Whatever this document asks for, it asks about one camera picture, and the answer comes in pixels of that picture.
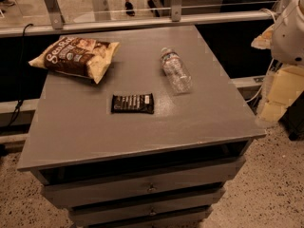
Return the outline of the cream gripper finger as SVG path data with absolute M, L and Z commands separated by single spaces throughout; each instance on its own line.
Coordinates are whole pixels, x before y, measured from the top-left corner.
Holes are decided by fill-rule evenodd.
M 270 49 L 273 31 L 274 26 L 269 26 L 266 28 L 260 35 L 258 35 L 258 37 L 253 40 L 251 47 L 257 49 Z
M 283 65 L 266 76 L 257 108 L 259 124 L 274 124 L 304 91 L 304 66 Z

